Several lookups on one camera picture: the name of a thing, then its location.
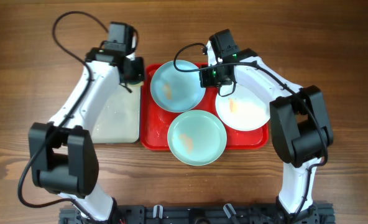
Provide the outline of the mint green plate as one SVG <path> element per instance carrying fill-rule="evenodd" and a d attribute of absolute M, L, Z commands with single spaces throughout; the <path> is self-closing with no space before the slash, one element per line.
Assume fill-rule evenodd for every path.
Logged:
<path fill-rule="evenodd" d="M 220 119 L 203 110 L 190 110 L 178 115 L 167 133 L 171 153 L 191 166 L 205 166 L 217 160 L 227 141 L 227 132 Z"/>

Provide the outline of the light blue plate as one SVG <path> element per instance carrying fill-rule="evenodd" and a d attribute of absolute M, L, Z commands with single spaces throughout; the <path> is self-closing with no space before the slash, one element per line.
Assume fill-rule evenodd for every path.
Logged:
<path fill-rule="evenodd" d="M 150 92 L 155 103 L 163 110 L 182 113 L 196 107 L 206 89 L 200 86 L 198 72 L 180 72 L 173 61 L 160 66 L 152 75 Z"/>

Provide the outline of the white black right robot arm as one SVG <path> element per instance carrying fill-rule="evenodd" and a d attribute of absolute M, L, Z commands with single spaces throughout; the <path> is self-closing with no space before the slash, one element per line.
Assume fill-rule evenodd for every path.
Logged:
<path fill-rule="evenodd" d="M 202 87 L 240 85 L 269 105 L 272 144 L 283 161 L 278 202 L 290 218 L 304 215 L 313 204 L 315 172 L 327 163 L 333 143 L 321 90 L 284 79 L 253 50 L 240 50 L 228 29 L 212 35 L 203 52 L 208 65 L 200 70 Z"/>

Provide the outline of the black tray with soapy water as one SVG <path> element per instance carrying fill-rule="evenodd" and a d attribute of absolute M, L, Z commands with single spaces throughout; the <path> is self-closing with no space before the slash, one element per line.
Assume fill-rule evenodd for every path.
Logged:
<path fill-rule="evenodd" d="M 95 144 L 134 143 L 139 138 L 140 86 L 116 89 L 104 104 L 93 128 Z"/>

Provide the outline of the white plate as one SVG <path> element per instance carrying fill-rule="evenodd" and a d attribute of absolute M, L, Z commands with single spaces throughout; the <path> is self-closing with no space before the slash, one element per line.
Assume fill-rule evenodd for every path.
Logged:
<path fill-rule="evenodd" d="M 269 106 L 239 84 L 234 93 L 232 88 L 233 85 L 220 89 L 222 95 L 229 96 L 216 95 L 215 107 L 221 121 L 238 131 L 253 131 L 265 125 L 270 119 Z"/>

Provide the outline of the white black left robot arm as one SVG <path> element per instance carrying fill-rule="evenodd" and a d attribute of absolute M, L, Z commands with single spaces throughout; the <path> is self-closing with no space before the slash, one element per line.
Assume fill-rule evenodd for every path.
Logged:
<path fill-rule="evenodd" d="M 91 49 L 80 81 L 63 107 L 47 123 L 29 130 L 30 161 L 24 174 L 32 173 L 35 186 L 70 202 L 88 223 L 125 223 L 114 198 L 98 185 L 99 162 L 91 132 L 105 102 L 119 88 L 144 80 L 144 60 L 136 57 L 138 32 L 112 22 L 108 39 Z"/>

